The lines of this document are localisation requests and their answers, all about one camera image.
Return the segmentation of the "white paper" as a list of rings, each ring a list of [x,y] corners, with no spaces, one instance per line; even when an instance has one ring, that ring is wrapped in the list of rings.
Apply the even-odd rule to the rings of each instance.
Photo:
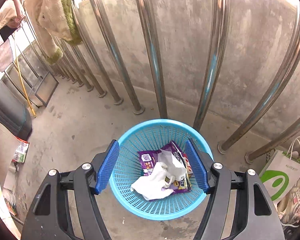
[[[150,176],[140,176],[130,187],[131,191],[135,191],[143,196],[147,201],[164,199],[173,193],[169,189],[168,183],[165,182],[167,175],[166,165],[157,162]]]

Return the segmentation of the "metal framed screen panel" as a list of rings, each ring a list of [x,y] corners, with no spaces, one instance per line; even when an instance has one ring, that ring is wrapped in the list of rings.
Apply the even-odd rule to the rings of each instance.
[[[9,39],[9,42],[13,61],[4,72],[0,73],[0,80],[23,104],[26,104],[26,98],[15,65],[14,39]],[[30,102],[38,108],[46,107],[59,82],[45,65],[35,45],[21,46],[16,44],[16,46],[21,76]]]

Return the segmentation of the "green white milk carton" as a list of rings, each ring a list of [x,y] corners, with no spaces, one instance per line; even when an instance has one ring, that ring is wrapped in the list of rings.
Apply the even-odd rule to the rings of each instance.
[[[20,138],[17,139],[19,141],[19,145],[15,150],[12,161],[15,163],[24,163],[30,143]]]

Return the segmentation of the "purple snack wrapper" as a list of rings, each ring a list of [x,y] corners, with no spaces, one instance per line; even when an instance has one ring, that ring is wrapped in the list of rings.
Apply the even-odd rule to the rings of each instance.
[[[165,182],[174,194],[190,192],[193,175],[192,167],[185,152],[171,140],[158,150],[139,151],[139,161],[143,176],[150,176],[157,162],[164,163],[167,171]]]

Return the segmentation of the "white green paper bag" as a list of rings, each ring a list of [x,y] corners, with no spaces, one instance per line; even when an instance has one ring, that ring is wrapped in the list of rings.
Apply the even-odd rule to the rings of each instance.
[[[271,200],[278,204],[300,178],[300,136],[288,151],[276,149],[260,173],[260,180]]]

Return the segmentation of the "yellow broom stick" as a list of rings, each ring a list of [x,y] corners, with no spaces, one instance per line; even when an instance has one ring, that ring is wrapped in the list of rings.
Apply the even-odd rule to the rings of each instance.
[[[14,52],[15,52],[15,65],[16,65],[16,68],[17,68],[17,72],[18,72],[20,84],[21,84],[21,87],[23,89],[23,92],[24,92],[27,104],[28,104],[28,106],[29,106],[29,108],[31,110],[31,113],[32,113],[33,117],[36,118],[37,117],[36,112],[34,111],[34,109],[32,107],[32,103],[30,102],[29,96],[27,94],[27,91],[26,91],[26,88],[25,88],[25,85],[24,85],[24,82],[23,82],[23,78],[21,76],[21,70],[20,70],[19,61],[18,61],[17,46],[16,46],[16,44],[14,44]]]

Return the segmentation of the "beige plush garment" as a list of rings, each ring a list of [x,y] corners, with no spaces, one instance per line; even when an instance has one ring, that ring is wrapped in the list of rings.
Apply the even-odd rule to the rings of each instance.
[[[55,43],[54,37],[71,46],[82,43],[72,14],[72,1],[25,0],[26,11],[49,64],[55,64],[63,57],[63,52]]]

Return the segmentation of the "white sneakers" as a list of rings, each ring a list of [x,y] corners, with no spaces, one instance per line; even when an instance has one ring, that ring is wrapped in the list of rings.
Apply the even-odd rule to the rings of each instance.
[[[283,227],[297,228],[300,223],[300,178],[277,205]]]

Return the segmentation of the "blue plastic trash basket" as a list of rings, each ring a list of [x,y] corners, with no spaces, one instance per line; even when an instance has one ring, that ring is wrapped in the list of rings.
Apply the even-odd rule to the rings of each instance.
[[[185,152],[188,139],[193,139],[197,148],[209,155],[211,149],[202,135],[187,124],[170,119],[154,119],[142,122],[126,131],[118,140],[119,157],[109,183],[118,202],[129,212],[150,220],[172,220],[197,208],[206,197],[191,178],[191,191],[172,194],[164,199],[147,201],[130,186],[142,175],[139,151],[158,150],[171,140]]]

